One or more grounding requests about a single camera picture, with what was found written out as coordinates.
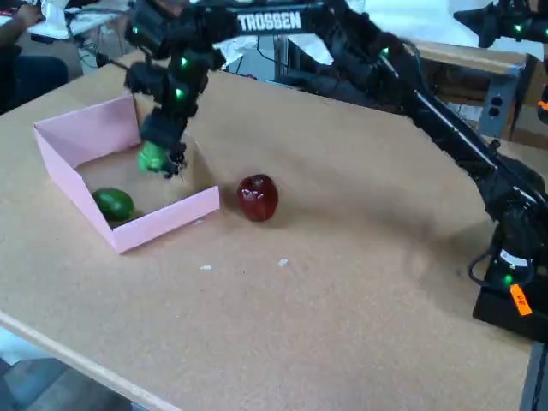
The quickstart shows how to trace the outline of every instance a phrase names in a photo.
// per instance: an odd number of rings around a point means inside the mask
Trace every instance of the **avocado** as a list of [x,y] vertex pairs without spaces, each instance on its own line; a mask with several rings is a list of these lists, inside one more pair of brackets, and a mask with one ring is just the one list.
[[107,221],[127,221],[134,213],[134,201],[118,188],[100,188],[92,196]]

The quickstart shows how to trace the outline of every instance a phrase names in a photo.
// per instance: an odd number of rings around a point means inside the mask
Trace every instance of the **pink cardboard tray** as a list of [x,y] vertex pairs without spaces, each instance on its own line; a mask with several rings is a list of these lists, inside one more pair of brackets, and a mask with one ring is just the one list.
[[[219,190],[212,186],[114,229],[109,226],[77,168],[140,144],[135,102],[129,94],[37,122],[34,134],[51,179],[119,253],[219,209]],[[158,176],[153,184],[167,182]]]

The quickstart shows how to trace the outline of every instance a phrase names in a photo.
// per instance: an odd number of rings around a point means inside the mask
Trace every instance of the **person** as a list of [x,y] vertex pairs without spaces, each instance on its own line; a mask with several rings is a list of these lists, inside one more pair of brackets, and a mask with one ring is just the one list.
[[0,114],[19,107],[69,80],[59,58],[19,56],[17,39],[44,19],[39,6],[23,4],[14,17],[0,26]]

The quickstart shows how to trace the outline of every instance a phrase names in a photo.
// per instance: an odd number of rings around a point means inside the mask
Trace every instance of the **pink box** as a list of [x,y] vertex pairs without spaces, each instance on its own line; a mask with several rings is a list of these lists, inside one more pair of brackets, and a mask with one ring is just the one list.
[[[138,113],[129,94],[37,122],[34,134],[50,177],[119,253],[219,209],[219,189],[195,141],[186,136],[189,166],[182,180],[139,172]],[[111,227],[91,187],[126,191],[142,216]]]

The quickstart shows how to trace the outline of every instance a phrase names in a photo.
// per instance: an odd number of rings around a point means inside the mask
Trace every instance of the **person's arm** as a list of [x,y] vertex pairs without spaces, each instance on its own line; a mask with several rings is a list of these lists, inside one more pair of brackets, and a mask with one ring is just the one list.
[[0,47],[12,45],[29,27],[43,19],[40,7],[23,4],[10,21],[0,26]]

